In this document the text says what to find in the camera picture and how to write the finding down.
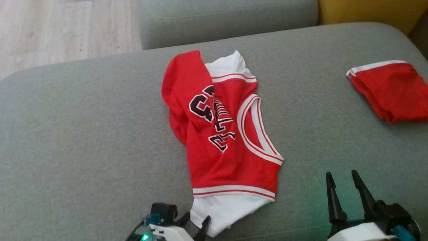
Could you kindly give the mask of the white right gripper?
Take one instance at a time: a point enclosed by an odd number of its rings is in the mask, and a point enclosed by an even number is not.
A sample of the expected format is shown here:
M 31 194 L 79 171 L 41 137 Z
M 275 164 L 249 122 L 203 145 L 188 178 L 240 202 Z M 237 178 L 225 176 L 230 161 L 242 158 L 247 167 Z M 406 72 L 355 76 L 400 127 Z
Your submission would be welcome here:
M 363 204 L 364 218 L 374 220 L 379 216 L 380 205 L 385 205 L 385 202 L 373 198 L 358 171 L 352 170 L 351 174 Z M 328 236 L 329 241 L 391 241 L 396 238 L 394 231 L 399 225 L 396 222 L 366 222 L 364 220 L 348 222 L 347 214 L 343 211 L 336 193 L 336 184 L 329 171 L 326 173 L 326 186 L 329 220 L 332 224 L 332 230 Z

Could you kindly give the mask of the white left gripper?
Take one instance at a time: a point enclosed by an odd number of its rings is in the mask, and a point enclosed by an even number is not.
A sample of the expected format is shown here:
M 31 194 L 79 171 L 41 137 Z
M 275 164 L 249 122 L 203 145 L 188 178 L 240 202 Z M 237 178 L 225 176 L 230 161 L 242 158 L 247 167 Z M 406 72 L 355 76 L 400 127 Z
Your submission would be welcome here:
M 207 231 L 211 222 L 211 217 L 207 216 L 202 221 L 202 226 L 194 235 L 194 239 L 183 228 L 190 220 L 190 212 L 174 222 L 174 226 L 158 226 L 150 224 L 141 226 L 133 233 L 135 241 L 205 241 Z

